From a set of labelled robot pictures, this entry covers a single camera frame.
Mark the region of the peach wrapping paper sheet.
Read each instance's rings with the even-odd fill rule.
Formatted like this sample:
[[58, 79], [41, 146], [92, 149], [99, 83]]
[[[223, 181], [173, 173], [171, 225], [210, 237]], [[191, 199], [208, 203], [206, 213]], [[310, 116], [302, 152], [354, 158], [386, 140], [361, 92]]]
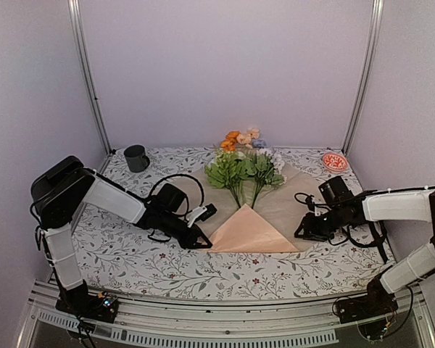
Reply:
[[226, 189], [214, 188], [203, 170], [190, 178], [180, 177], [173, 185], [188, 196], [191, 208], [214, 204], [217, 212], [199, 227], [212, 242], [217, 253], [300, 253], [313, 246], [313, 242], [294, 237], [308, 208], [304, 200], [313, 195], [323, 202], [318, 181], [291, 165], [282, 173], [287, 177], [277, 189], [266, 187], [251, 208], [254, 182], [244, 181], [245, 203], [238, 208]]

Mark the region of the pale lavender flower bunch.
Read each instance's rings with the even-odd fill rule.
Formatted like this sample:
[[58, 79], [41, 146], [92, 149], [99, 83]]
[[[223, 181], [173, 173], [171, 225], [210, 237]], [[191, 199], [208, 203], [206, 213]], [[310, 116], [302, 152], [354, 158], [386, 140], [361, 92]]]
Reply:
[[254, 182], [251, 208], [255, 207], [257, 198], [264, 188], [277, 189], [287, 181], [287, 177], [282, 173], [285, 162], [280, 154], [271, 149], [259, 148], [249, 152], [241, 159], [241, 164], [246, 177]]

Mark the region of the orange fake flower stem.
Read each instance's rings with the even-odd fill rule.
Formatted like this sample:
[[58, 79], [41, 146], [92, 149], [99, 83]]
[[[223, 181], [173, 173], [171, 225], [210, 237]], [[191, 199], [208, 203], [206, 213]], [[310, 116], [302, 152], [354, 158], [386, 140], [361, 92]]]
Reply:
[[237, 149], [253, 149], [255, 141], [260, 138], [259, 128], [249, 128], [246, 132], [230, 131], [220, 143], [224, 152], [235, 152]]

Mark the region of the blue fake flower stem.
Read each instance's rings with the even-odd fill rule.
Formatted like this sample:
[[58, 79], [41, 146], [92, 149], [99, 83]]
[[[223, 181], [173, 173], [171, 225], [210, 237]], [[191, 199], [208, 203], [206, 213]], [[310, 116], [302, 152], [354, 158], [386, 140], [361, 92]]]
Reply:
[[252, 141], [252, 146], [255, 149], [264, 149], [264, 148], [268, 147], [266, 141], [264, 139], [262, 139], [262, 138], [254, 139]]

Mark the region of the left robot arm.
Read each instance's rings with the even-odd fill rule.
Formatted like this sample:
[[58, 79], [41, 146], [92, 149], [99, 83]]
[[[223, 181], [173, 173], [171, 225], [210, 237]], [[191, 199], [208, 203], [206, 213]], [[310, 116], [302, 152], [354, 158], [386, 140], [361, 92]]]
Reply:
[[75, 227], [87, 207], [142, 230], [161, 231], [183, 249], [212, 247], [197, 223], [215, 214], [214, 205], [200, 202], [191, 209], [187, 194], [170, 179], [160, 179], [147, 196], [140, 197], [69, 156], [32, 182], [29, 210], [37, 222], [36, 243], [54, 270], [61, 298], [77, 314], [88, 314], [94, 306], [73, 243]]

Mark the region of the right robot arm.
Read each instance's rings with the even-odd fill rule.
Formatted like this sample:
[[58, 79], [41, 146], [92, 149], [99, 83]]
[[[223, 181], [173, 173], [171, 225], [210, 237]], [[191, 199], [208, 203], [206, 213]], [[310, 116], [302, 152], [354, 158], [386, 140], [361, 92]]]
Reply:
[[389, 226], [427, 227], [430, 239], [387, 268], [367, 285], [360, 309], [375, 316], [394, 294], [416, 281], [435, 273], [435, 186], [362, 191], [353, 194], [344, 179], [335, 176], [318, 187], [323, 202], [305, 194], [302, 203], [308, 212], [294, 236], [310, 241], [329, 241], [342, 232], [359, 248], [383, 252]]

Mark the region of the black printed ribbon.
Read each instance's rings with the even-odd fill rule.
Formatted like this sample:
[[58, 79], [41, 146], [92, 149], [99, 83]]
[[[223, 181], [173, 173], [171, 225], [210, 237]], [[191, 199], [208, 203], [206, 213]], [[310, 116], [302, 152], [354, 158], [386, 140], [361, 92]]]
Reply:
[[356, 241], [355, 239], [352, 238], [349, 225], [347, 226], [347, 229], [342, 228], [341, 231], [346, 235], [347, 240], [350, 241], [352, 245], [355, 247], [361, 249], [377, 248], [378, 253], [381, 256], [381, 259], [383, 260], [384, 264], [386, 264], [389, 260], [384, 249], [384, 242], [388, 234], [386, 226], [383, 221], [369, 222], [368, 226], [369, 226], [370, 234], [373, 237], [373, 240], [367, 244], [360, 243], [359, 241]]

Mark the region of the red patterned small dish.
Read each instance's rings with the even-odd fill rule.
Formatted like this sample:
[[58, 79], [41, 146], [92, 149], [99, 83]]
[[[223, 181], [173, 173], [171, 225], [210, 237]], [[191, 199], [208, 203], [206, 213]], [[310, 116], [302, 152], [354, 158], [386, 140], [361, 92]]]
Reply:
[[349, 167], [349, 163], [343, 155], [333, 152], [325, 153], [322, 157], [322, 163], [327, 170], [335, 173], [344, 172]]

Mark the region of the dark grey mug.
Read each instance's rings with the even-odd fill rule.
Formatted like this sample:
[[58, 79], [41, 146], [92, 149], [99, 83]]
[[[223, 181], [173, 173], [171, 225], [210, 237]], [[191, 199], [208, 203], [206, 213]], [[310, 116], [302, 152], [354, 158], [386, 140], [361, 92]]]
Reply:
[[150, 159], [146, 155], [145, 147], [139, 144], [129, 146], [123, 152], [128, 169], [132, 173], [141, 173], [145, 171]]

